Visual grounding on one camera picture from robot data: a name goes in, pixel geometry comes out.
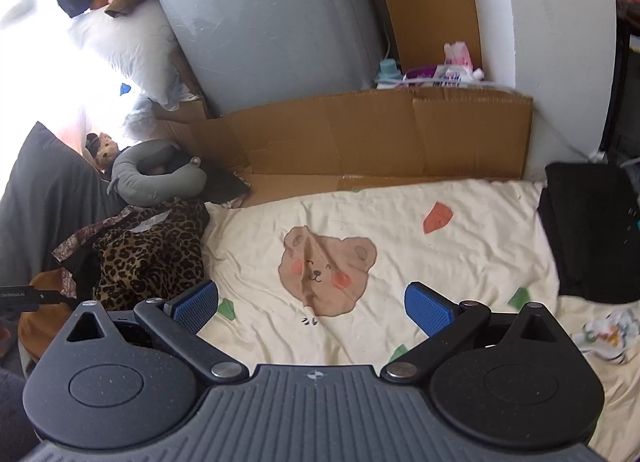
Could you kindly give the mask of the grey wrapped mattress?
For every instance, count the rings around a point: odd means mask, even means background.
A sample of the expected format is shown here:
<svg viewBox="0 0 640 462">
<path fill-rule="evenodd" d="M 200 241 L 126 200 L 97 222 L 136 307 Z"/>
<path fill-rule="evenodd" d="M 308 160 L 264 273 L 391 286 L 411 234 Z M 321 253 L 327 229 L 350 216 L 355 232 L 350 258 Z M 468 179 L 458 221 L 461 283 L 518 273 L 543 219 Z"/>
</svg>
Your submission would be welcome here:
<svg viewBox="0 0 640 462">
<path fill-rule="evenodd" d="M 385 54 L 373 0 L 160 0 L 216 115 L 369 89 Z"/>
</svg>

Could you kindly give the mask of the orange brown garment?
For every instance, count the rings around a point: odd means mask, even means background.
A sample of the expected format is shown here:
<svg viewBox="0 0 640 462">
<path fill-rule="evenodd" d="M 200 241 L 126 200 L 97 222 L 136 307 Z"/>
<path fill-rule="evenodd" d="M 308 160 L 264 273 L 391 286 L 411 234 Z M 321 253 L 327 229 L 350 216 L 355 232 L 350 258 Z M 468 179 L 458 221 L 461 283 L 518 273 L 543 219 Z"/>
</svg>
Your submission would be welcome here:
<svg viewBox="0 0 640 462">
<path fill-rule="evenodd" d="M 63 293 L 67 280 L 66 270 L 58 268 L 40 272 L 30 285 L 41 291 Z M 18 339 L 33 362 L 40 360 L 71 314 L 72 308 L 66 303 L 41 305 L 35 312 L 21 314 L 18 320 Z"/>
</svg>

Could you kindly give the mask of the white printed baby garment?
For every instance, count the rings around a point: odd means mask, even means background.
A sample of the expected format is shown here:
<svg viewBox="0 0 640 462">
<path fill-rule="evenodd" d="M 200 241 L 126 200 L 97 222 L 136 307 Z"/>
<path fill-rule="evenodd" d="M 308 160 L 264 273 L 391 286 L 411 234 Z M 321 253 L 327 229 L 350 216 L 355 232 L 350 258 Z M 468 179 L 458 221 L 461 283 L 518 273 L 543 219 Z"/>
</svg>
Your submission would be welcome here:
<svg viewBox="0 0 640 462">
<path fill-rule="evenodd" d="M 639 320 L 630 309 L 616 310 L 600 320 L 585 323 L 572 340 L 585 355 L 616 364 L 626 362 L 626 352 L 639 338 Z"/>
</svg>

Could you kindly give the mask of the white pillow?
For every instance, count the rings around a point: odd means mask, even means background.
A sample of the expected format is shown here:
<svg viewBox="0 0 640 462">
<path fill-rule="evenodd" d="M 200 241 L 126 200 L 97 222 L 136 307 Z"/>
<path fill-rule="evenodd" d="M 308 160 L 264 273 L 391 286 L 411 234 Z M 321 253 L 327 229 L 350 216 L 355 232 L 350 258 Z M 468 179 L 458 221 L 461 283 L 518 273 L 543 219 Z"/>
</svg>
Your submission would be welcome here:
<svg viewBox="0 0 640 462">
<path fill-rule="evenodd" d="M 104 8 L 70 22 L 81 70 L 93 78 L 121 80 L 168 111 L 198 96 L 198 88 L 179 71 L 178 40 L 158 0 L 146 0 L 125 17 Z"/>
</svg>

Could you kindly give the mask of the black folded garment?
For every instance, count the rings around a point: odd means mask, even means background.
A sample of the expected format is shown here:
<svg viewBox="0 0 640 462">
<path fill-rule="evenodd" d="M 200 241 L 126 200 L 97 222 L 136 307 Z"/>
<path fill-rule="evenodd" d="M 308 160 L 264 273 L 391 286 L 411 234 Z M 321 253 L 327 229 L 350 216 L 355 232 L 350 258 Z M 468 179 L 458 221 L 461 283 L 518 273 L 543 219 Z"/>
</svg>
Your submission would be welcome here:
<svg viewBox="0 0 640 462">
<path fill-rule="evenodd" d="M 538 215 L 559 293 L 600 304 L 639 299 L 639 205 L 627 174 L 611 164 L 551 163 Z"/>
</svg>

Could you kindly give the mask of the brown cardboard sheet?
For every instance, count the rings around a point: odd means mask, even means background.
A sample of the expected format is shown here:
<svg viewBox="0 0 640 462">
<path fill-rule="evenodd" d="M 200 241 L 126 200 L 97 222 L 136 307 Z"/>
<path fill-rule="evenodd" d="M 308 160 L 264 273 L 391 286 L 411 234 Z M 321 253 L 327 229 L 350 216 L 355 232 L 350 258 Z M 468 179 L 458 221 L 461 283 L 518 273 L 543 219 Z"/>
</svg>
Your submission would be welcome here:
<svg viewBox="0 0 640 462">
<path fill-rule="evenodd" d="M 267 104 L 155 135 L 250 184 L 247 205 L 446 179 L 523 177 L 532 98 L 484 88 L 400 88 Z"/>
</svg>

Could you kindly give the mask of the leopard print shorts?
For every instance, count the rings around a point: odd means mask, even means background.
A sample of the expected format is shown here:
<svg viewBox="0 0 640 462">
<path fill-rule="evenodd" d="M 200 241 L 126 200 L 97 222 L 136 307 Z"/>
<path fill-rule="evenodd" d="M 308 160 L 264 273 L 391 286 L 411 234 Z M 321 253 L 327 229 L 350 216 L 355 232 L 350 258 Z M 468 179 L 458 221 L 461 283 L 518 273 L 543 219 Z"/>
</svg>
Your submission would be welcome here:
<svg viewBox="0 0 640 462">
<path fill-rule="evenodd" d="M 205 278 L 201 240 L 208 224 L 209 212 L 198 200 L 135 208 L 93 242 L 100 261 L 93 298 L 118 312 L 196 286 Z"/>
</svg>

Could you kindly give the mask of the cream bear print bedsheet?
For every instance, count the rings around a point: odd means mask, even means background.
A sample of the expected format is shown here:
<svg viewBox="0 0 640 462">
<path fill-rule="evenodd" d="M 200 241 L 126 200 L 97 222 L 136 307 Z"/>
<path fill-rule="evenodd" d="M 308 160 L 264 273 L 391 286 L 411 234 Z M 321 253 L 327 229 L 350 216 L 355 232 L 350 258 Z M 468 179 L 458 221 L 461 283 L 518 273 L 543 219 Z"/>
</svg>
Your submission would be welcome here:
<svg viewBox="0 0 640 462">
<path fill-rule="evenodd" d="M 424 340 L 407 316 L 419 281 L 495 312 L 547 306 L 569 334 L 637 303 L 559 293 L 531 182 L 435 182 L 339 191 L 253 206 L 209 205 L 202 245 L 219 306 L 200 337 L 247 367 L 370 364 Z M 639 456 L 639 339 L 616 364 L 588 355 L 605 404 L 590 446 L 611 461 Z"/>
</svg>

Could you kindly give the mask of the grey neck pillow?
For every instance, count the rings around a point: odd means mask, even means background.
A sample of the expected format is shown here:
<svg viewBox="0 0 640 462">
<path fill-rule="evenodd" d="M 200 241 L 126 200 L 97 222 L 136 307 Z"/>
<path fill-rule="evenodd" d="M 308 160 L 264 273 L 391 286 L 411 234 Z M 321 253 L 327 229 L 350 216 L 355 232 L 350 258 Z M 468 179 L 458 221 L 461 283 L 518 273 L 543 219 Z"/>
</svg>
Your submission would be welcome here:
<svg viewBox="0 0 640 462">
<path fill-rule="evenodd" d="M 198 196 L 207 175 L 201 161 L 174 142 L 154 139 L 135 144 L 114 159 L 108 193 L 128 205 L 153 206 L 175 198 Z"/>
</svg>

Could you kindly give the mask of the teal bottle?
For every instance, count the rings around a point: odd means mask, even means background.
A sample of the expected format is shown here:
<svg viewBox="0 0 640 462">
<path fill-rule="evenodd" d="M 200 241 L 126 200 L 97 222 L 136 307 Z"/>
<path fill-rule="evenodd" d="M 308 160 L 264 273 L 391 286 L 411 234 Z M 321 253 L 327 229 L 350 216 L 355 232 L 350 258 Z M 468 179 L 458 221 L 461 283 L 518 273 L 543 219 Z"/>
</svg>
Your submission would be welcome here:
<svg viewBox="0 0 640 462">
<path fill-rule="evenodd" d="M 378 75 L 375 78 L 377 89 L 394 89 L 401 85 L 404 74 L 401 73 L 395 59 L 386 58 L 378 64 Z"/>
</svg>

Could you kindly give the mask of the small plush doll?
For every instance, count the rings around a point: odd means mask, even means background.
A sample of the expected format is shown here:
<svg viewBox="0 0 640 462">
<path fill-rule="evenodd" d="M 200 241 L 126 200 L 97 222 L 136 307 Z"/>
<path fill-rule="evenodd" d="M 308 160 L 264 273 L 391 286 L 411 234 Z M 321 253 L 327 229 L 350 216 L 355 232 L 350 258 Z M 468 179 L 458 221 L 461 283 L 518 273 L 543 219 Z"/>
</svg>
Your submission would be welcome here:
<svg viewBox="0 0 640 462">
<path fill-rule="evenodd" d="M 104 133 L 88 133 L 85 147 L 99 171 L 110 176 L 115 160 L 120 155 L 120 149 L 116 141 Z"/>
</svg>

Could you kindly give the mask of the black cloth under pillow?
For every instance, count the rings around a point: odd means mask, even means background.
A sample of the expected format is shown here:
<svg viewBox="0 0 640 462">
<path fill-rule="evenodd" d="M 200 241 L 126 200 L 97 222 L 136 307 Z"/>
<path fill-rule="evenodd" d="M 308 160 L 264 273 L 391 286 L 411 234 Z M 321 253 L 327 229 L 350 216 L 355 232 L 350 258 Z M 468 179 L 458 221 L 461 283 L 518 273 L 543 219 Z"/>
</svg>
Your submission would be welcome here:
<svg viewBox="0 0 640 462">
<path fill-rule="evenodd" d="M 201 169 L 206 174 L 206 183 L 200 199 L 205 202 L 225 204 L 243 199 L 250 193 L 250 186 L 243 179 L 211 160 L 202 159 Z"/>
</svg>

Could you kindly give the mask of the pink white package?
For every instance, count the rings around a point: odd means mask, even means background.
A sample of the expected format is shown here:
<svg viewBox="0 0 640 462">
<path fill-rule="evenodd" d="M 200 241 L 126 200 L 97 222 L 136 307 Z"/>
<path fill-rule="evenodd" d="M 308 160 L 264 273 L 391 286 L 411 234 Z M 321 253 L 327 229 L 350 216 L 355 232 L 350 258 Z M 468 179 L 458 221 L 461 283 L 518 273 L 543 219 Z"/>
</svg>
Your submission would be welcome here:
<svg viewBox="0 0 640 462">
<path fill-rule="evenodd" d="M 408 70 L 404 81 L 411 85 L 427 86 L 460 86 L 484 81 L 484 71 L 474 66 L 465 42 L 446 43 L 444 55 L 442 64 Z"/>
</svg>

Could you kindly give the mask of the dark grey pillow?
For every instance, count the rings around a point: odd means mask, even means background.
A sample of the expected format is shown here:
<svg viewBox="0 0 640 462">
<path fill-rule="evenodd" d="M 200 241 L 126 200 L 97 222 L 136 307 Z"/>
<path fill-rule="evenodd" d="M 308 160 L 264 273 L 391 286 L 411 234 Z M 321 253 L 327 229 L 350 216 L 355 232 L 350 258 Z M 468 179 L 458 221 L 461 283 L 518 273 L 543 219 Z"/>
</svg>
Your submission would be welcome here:
<svg viewBox="0 0 640 462">
<path fill-rule="evenodd" d="M 80 154 L 36 123 L 1 199 L 4 286 L 24 286 L 58 263 L 52 251 L 77 230 L 117 215 L 125 202 Z"/>
</svg>

